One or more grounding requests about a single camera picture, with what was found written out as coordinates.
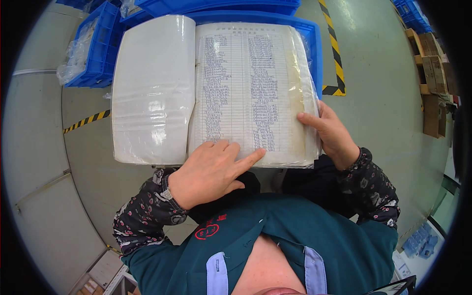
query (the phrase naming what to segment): sleeve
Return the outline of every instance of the sleeve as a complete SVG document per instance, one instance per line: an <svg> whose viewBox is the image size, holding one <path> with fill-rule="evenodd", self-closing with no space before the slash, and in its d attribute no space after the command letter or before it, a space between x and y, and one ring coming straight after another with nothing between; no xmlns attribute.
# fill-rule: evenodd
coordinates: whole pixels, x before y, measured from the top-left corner
<svg viewBox="0 0 472 295"><path fill-rule="evenodd" d="M372 162L371 152L366 148L360 150L357 161L338 173L339 187L359 214L357 224L373 220L396 229L400 207L395 188Z"/></svg>
<svg viewBox="0 0 472 295"><path fill-rule="evenodd" d="M164 225L184 222L187 211L172 198L168 177L175 169L157 169L141 186L139 193L117 211L113 236L123 255L151 244L162 244Z"/></svg>

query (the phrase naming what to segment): plastic bag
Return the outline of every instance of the plastic bag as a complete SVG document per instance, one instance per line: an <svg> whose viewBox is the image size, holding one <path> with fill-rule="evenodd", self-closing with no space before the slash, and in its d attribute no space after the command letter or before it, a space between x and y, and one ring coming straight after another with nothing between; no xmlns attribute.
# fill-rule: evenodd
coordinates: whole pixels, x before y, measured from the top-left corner
<svg viewBox="0 0 472 295"><path fill-rule="evenodd" d="M141 7L135 6L135 0L121 0L123 4L121 4L121 7L119 8L120 14L122 18L126 18L133 13L136 13L140 10L142 10Z"/></svg>
<svg viewBox="0 0 472 295"><path fill-rule="evenodd" d="M82 27L79 38L69 43L66 50L67 62L60 64L56 70L56 76L60 85L72 81L77 75L85 71L90 42L97 25L98 17Z"/></svg>
<svg viewBox="0 0 472 295"><path fill-rule="evenodd" d="M79 18L86 18L90 13L90 7L92 7L93 0L90 0L80 11Z"/></svg>

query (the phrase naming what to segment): black and yellow floor marking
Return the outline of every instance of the black and yellow floor marking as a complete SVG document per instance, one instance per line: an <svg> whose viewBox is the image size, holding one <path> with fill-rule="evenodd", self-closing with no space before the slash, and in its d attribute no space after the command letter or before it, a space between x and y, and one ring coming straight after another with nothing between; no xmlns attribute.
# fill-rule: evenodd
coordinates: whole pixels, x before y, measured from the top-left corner
<svg viewBox="0 0 472 295"><path fill-rule="evenodd" d="M344 73L343 64L341 63L341 56L339 54L339 46L337 44L336 34L334 33L334 26L329 16L328 8L326 7L325 0L318 0L320 3L321 11L328 23L329 38L331 40L331 47L333 48L334 64L336 67L336 78L337 86L323 85L323 94L325 95L337 95L346 96L346 86L344 85Z"/></svg>
<svg viewBox="0 0 472 295"><path fill-rule="evenodd" d="M71 130L79 128L80 126L83 126L85 124L88 124L88 123L96 121L96 120L106 118L109 115L110 115L110 110L104 110L103 112L97 113L93 116L90 116L88 118L85 118L83 120L78 121L77 123L73 124L71 127L62 130L62 133L66 134L67 132L69 132Z"/></svg>

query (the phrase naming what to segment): person's right hand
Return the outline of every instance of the person's right hand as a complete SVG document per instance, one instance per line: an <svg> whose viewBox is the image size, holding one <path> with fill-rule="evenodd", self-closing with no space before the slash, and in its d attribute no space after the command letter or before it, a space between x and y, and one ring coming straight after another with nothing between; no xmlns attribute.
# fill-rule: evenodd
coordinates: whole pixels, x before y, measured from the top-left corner
<svg viewBox="0 0 472 295"><path fill-rule="evenodd" d="M320 118L308 113L298 113L297 118L305 125L318 130L325 153L333 160L336 169L349 168L359 157L359 147L354 143L346 127L333 109L320 102Z"/></svg>

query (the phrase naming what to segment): blue plastic bin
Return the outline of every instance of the blue plastic bin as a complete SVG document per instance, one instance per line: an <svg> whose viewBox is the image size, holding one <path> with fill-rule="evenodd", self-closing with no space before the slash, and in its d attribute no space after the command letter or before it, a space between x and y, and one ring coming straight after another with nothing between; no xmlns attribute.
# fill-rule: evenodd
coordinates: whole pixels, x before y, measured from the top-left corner
<svg viewBox="0 0 472 295"><path fill-rule="evenodd" d="M106 0L93 0L92 5L90 6L89 13L92 13L95 9L97 9L105 1ZM80 9L80 10L84 9L85 5L87 5L87 3L89 3L89 2L90 2L90 0L57 0L56 1L56 3L58 3L58 4L64 4L64 5L67 5L67 6L72 6L73 8L77 8L77 9ZM120 0L109 0L109 2L113 5L115 5L116 7L121 6L121 1Z"/></svg>
<svg viewBox="0 0 472 295"><path fill-rule="evenodd" d="M423 19L413 0L393 0L405 24L418 34L432 32L430 25Z"/></svg>
<svg viewBox="0 0 472 295"><path fill-rule="evenodd" d="M119 22L119 16L119 9L106 1L80 24L75 40L79 38L82 27L98 17L85 71L64 87L103 88L111 83L119 45L126 28L126 25Z"/></svg>
<svg viewBox="0 0 472 295"><path fill-rule="evenodd" d="M321 49L320 27L309 20L263 11L243 10L212 10L185 14L197 25L217 22L246 22L259 24L291 25L305 38L308 43L307 59L310 73L316 87L318 98L321 99L323 83L323 54Z"/></svg>
<svg viewBox="0 0 472 295"><path fill-rule="evenodd" d="M120 22L127 26L134 27L135 25L139 25L140 23L150 20L151 18L154 18L154 17L150 15L146 10L143 9L125 18L121 17Z"/></svg>
<svg viewBox="0 0 472 295"><path fill-rule="evenodd" d="M293 16L301 4L301 0L135 0L135 5L153 17L221 9L265 11Z"/></svg>

